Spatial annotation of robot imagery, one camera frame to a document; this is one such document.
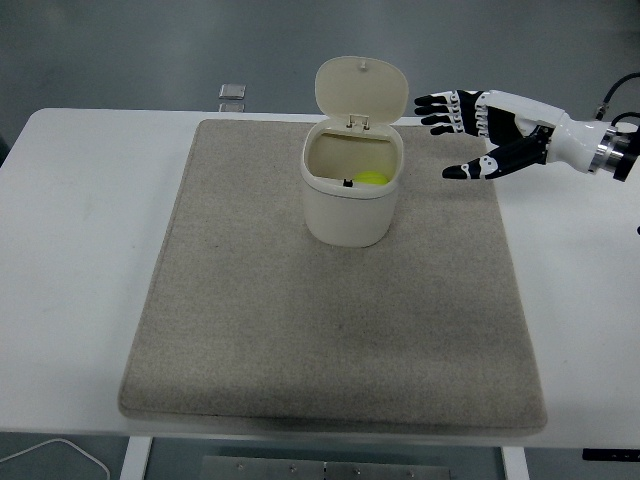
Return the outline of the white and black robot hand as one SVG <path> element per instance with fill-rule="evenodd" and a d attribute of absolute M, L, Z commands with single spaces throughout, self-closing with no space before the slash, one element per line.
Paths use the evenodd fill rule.
<path fill-rule="evenodd" d="M 563 162 L 581 173 L 601 167 L 598 148 L 614 136 L 602 121 L 576 121 L 564 110 L 497 91 L 450 90 L 415 100 L 415 114 L 434 136 L 467 134 L 494 148 L 449 166 L 445 179 L 495 179 L 529 166 Z"/>

